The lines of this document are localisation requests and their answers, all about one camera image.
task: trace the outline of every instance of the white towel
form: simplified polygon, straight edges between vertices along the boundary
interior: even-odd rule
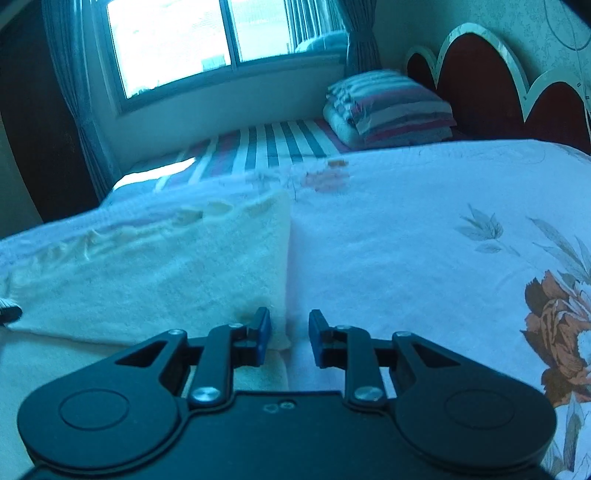
[[[33,465],[17,430],[17,413],[38,387],[106,356],[121,347],[72,342],[0,328],[0,480],[17,480]],[[285,365],[268,351],[265,365],[242,367],[234,374],[236,390],[287,389]]]
[[[41,250],[0,281],[0,297],[22,307],[11,330],[115,345],[172,328],[205,336],[265,306],[269,348],[284,349],[289,234],[285,190],[238,207],[211,202]]]

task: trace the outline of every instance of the cushion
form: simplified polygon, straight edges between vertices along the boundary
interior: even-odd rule
[[[449,103],[393,70],[376,70],[341,80],[329,87],[327,99],[370,143],[456,126]]]
[[[381,135],[374,140],[364,139],[358,130],[351,126],[335,109],[330,102],[324,106],[324,118],[334,130],[339,140],[352,150],[367,150],[376,148],[409,147],[412,145],[424,145],[438,143],[453,136],[449,127],[433,128],[428,130],[411,131],[398,135]]]
[[[353,150],[363,150],[365,148],[365,142],[357,129],[349,124],[338,112],[335,107],[326,103],[323,111],[324,119],[328,122],[332,130],[335,131],[339,140],[343,142],[347,147]]]
[[[304,40],[295,49],[296,53],[304,51],[341,51],[347,53],[349,36],[346,31],[329,32],[318,37]]]

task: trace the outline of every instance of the round joint cover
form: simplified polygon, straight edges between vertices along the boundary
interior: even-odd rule
[[[177,403],[134,370],[117,378],[72,374],[34,391],[18,412],[31,456],[58,469],[101,471],[162,445],[177,426]]]
[[[397,400],[396,422],[412,446],[462,473],[541,462],[556,430],[556,414],[542,394],[503,375],[466,381],[455,369],[438,370]]]

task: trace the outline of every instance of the window frame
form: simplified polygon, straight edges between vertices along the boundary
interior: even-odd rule
[[[165,83],[154,89],[142,92],[139,95],[127,98],[123,86],[123,79],[121,78],[119,63],[117,61],[111,24],[109,23],[107,6],[112,1],[113,0],[95,0],[94,7],[95,9],[99,9],[97,45],[104,54],[103,74],[105,76],[105,82],[108,85],[108,90],[110,90],[111,100],[118,115],[131,113],[152,103],[182,93],[203,87],[218,85],[220,83],[231,82],[240,78],[256,76],[263,73],[297,70],[314,66],[326,66],[328,64],[344,64],[346,61],[346,53],[339,51],[288,53],[274,57],[240,61],[238,40],[233,26],[232,10],[229,0],[218,0],[222,11],[223,26],[228,41],[228,50],[232,64],[196,73],[170,83]]]

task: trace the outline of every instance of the striped pillow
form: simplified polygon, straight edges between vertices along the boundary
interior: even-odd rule
[[[376,70],[329,87],[328,101],[367,143],[415,131],[456,126],[452,107],[393,70]]]

